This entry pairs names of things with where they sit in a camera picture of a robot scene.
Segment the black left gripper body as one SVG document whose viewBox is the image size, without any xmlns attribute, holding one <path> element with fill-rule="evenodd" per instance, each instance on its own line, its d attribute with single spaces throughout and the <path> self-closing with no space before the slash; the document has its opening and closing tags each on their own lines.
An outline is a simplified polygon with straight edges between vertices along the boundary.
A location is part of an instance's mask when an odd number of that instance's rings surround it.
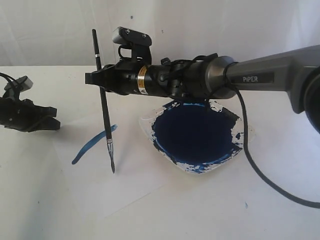
<svg viewBox="0 0 320 240">
<path fill-rule="evenodd" d="M 0 98 L 0 124 L 8 129 L 20 132 L 39 130 L 41 114 L 39 109 L 29 102 Z"/>
</svg>

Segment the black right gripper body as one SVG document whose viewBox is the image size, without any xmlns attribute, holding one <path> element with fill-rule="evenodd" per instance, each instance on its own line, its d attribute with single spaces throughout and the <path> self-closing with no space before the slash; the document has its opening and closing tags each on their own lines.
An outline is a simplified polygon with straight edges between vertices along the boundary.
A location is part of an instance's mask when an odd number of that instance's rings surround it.
<svg viewBox="0 0 320 240">
<path fill-rule="evenodd" d="M 119 95 L 148 95 L 147 72 L 148 67 L 138 62 L 119 62 L 112 68 L 110 92 Z"/>
</svg>

